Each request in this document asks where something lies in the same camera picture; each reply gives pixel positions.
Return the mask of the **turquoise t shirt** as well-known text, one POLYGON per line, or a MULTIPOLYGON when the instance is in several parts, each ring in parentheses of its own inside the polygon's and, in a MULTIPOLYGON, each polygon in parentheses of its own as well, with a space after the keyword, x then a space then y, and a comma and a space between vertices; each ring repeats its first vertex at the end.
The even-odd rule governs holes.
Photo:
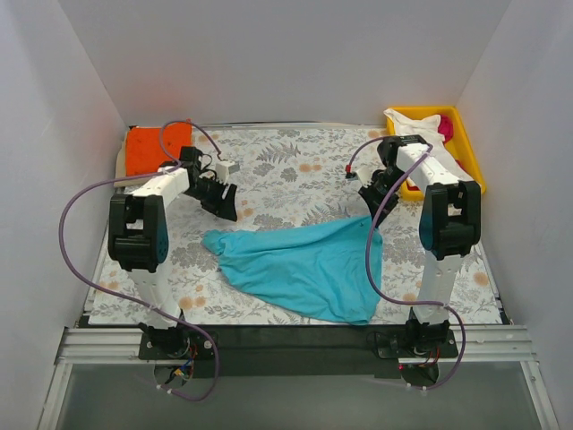
POLYGON ((227 283, 316 320, 365 325, 375 315, 383 239, 369 217, 270 231, 211 230, 202 240, 227 283))

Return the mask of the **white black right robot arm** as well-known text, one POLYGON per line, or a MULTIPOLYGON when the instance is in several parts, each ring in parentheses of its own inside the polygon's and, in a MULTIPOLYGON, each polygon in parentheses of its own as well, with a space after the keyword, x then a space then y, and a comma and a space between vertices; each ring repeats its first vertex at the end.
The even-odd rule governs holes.
POLYGON ((423 193, 418 231, 425 261, 416 300, 403 303, 410 309, 407 321, 374 340, 382 357, 454 357, 449 302, 463 259, 481 237, 481 187, 450 173, 419 135, 391 135, 376 143, 384 168, 356 174, 372 216, 370 231, 377 231, 398 204, 398 188, 412 179, 423 193))

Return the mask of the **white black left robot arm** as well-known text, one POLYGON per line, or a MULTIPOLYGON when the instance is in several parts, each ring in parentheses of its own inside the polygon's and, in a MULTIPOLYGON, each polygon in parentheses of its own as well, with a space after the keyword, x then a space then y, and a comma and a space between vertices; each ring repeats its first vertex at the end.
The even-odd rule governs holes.
POLYGON ((229 182, 229 177, 239 165, 220 160, 210 169, 202 165, 202 158, 201 150, 183 147, 178 161, 162 163, 154 177, 132 193, 114 195, 109 205, 108 254, 127 272, 150 310, 148 319, 138 326, 153 348, 172 358, 183 357, 189 351, 191 338, 178 322, 181 308, 167 281, 167 207, 184 194, 216 217, 237 221, 237 186, 229 182))

